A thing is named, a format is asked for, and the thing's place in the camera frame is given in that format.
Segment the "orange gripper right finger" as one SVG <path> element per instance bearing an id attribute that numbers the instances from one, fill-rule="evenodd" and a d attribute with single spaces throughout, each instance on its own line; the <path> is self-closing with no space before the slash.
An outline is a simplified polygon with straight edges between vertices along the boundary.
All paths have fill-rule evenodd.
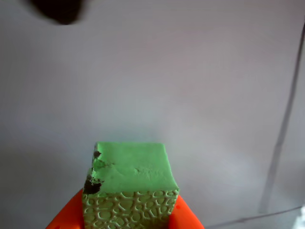
<path id="1" fill-rule="evenodd" d="M 169 229 L 204 229 L 196 215 L 179 195 L 169 219 Z"/>

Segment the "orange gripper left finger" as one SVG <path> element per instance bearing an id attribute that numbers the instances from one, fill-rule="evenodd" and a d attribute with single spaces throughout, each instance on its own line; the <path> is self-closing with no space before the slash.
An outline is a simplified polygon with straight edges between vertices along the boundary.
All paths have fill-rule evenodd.
<path id="1" fill-rule="evenodd" d="M 73 196 L 46 229 L 83 229 L 82 189 Z"/>

